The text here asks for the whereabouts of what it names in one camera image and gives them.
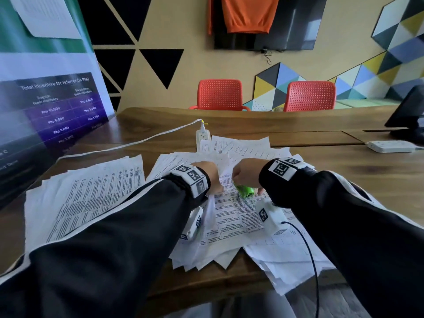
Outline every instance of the green section of banner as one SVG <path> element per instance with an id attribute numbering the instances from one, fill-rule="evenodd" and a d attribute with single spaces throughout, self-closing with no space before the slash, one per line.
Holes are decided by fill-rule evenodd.
<path id="1" fill-rule="evenodd" d="M 82 39 L 33 37 L 10 0 L 0 0 L 0 53 L 92 53 L 77 0 L 65 0 Z"/>

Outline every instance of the person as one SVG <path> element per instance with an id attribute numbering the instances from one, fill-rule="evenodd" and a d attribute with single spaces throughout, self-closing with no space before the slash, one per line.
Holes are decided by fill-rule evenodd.
<path id="1" fill-rule="evenodd" d="M 32 251 L 24 270 L 18 261 L 0 285 L 0 317 L 134 317 L 190 211 L 223 190 L 215 164 L 192 166 L 207 180 L 198 196 L 169 174 L 120 211 Z M 422 227 L 340 175 L 293 159 L 243 159 L 233 181 L 291 208 L 373 318 L 424 317 Z"/>

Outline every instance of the chair backrest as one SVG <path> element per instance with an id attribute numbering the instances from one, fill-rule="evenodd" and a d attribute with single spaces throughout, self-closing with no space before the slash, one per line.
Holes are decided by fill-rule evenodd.
<path id="1" fill-rule="evenodd" d="M 330 81 L 293 81 L 287 88 L 284 112 L 334 109 L 336 86 Z"/>
<path id="2" fill-rule="evenodd" d="M 241 81 L 237 79 L 204 79 L 197 89 L 198 109 L 242 110 Z"/>

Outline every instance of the orange sleeve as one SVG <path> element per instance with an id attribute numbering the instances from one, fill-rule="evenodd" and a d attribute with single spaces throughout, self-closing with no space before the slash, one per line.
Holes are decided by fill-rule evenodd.
<path id="1" fill-rule="evenodd" d="M 208 15 L 207 15 L 207 20 L 208 20 L 208 34 L 211 36 L 212 32 L 213 32 L 213 26 L 212 26 L 212 21 L 213 21 L 213 0 L 208 0 Z"/>
<path id="2" fill-rule="evenodd" d="M 268 33 L 278 0 L 222 0 L 228 33 Z"/>

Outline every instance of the person's right arm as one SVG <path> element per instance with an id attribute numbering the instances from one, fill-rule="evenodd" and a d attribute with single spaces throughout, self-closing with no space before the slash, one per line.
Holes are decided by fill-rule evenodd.
<path id="1" fill-rule="evenodd" d="M 286 180 L 273 162 L 242 160 L 235 184 L 291 208 L 373 318 L 424 317 L 424 230 L 342 176 L 303 168 Z"/>

